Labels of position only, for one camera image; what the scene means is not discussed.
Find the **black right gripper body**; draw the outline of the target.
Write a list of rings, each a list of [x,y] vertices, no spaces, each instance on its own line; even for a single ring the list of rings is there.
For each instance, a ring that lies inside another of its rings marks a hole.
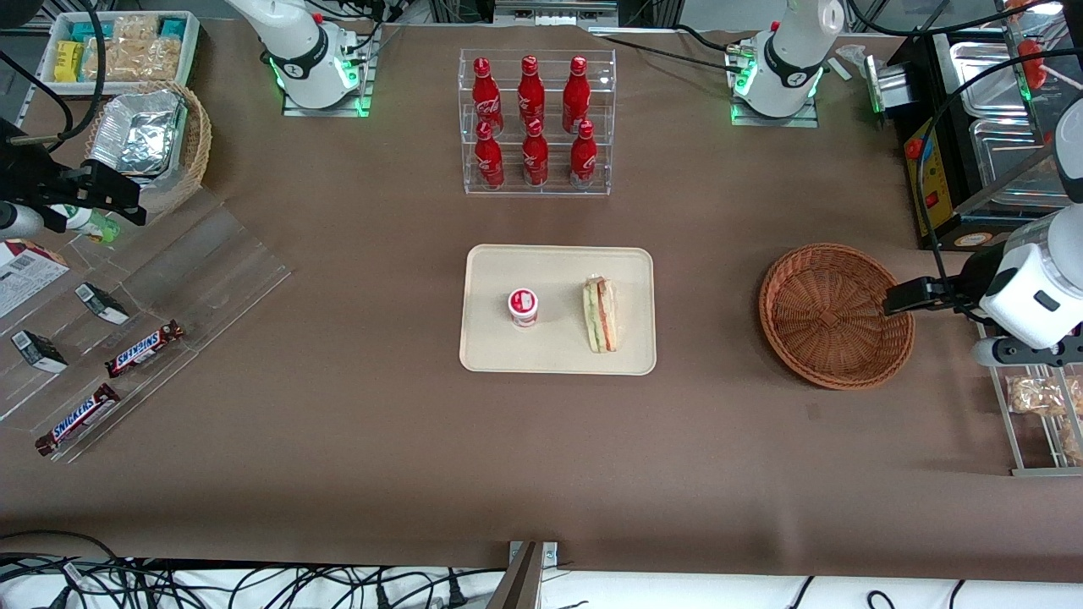
[[[54,211],[58,205],[80,204],[80,181],[84,169],[57,161],[3,161],[1,170],[1,232],[64,233],[69,217]]]

